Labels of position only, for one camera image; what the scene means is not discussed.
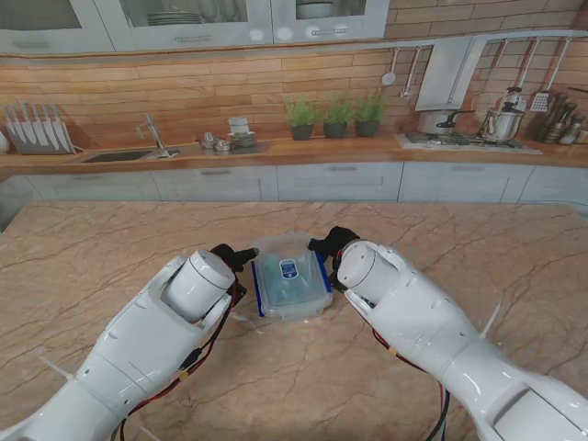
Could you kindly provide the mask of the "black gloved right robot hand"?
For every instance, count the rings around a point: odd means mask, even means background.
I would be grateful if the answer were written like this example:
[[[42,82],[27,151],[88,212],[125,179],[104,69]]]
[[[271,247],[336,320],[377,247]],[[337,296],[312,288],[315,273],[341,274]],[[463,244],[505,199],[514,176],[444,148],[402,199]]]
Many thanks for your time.
[[[337,269],[341,262],[341,255],[344,249],[360,237],[353,231],[340,226],[334,226],[323,239],[310,239],[308,249],[317,252],[322,260],[332,258],[332,268]]]

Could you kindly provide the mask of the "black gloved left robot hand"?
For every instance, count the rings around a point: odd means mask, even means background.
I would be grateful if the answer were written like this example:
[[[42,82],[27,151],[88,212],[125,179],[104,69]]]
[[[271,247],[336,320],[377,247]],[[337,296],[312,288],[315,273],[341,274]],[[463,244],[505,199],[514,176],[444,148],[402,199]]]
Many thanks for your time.
[[[257,248],[235,251],[226,243],[216,245],[210,252],[218,256],[233,273],[243,272],[244,266],[259,255]]]

